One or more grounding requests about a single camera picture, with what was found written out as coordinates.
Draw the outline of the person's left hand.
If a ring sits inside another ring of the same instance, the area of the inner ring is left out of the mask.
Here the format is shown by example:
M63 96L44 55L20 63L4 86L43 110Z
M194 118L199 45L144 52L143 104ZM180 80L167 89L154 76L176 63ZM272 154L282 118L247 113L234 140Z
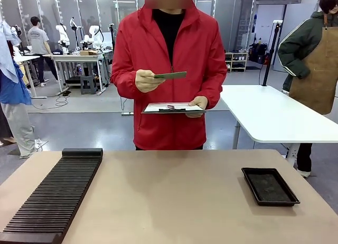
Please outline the person's left hand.
M205 110L208 105L208 99L205 96L196 96L190 103L189 106L199 106L201 109ZM187 113L189 118L200 118L203 116L203 113Z

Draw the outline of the person's right hand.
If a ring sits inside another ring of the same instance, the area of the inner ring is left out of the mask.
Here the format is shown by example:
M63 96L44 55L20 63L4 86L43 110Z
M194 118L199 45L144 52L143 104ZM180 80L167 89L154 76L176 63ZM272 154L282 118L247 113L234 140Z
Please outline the person's right hand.
M156 78L155 74L151 70L139 69L136 71L135 85L142 93L151 92L164 82L165 79Z

